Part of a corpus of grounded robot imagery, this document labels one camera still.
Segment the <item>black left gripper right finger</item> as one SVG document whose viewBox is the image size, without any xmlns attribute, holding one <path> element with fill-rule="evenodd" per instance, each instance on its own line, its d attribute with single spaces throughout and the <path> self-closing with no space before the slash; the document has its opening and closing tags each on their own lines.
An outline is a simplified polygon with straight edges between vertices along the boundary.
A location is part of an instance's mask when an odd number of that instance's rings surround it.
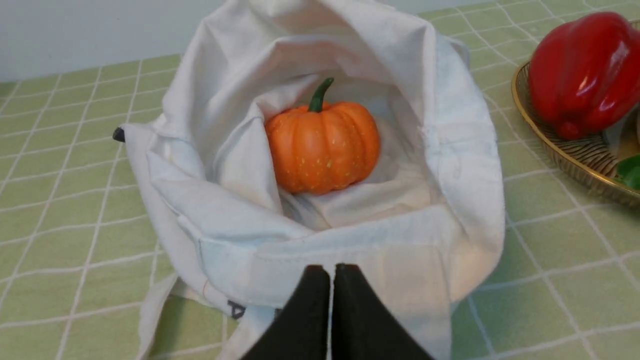
<svg viewBox="0 0 640 360">
<path fill-rule="evenodd" d="M 333 284 L 334 360 L 432 360 L 388 311 L 356 264 L 337 264 Z"/>
</svg>

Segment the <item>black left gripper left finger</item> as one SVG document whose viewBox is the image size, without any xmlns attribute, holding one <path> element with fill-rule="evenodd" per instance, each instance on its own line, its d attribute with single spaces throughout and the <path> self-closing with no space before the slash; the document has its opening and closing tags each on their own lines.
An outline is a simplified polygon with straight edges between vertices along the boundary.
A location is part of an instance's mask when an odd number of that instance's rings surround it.
<svg viewBox="0 0 640 360">
<path fill-rule="evenodd" d="M 329 274 L 321 265 L 308 265 L 291 297 L 243 360 L 324 360 L 329 300 Z"/>
</svg>

